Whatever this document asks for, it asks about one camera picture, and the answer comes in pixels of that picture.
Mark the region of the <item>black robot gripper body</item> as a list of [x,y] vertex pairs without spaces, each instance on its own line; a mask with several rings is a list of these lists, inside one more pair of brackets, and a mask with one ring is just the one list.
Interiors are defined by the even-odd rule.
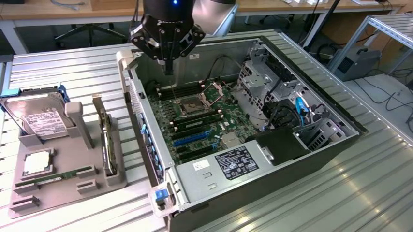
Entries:
[[157,24],[180,23],[184,27],[193,26],[192,0],[144,0],[143,27],[152,28]]

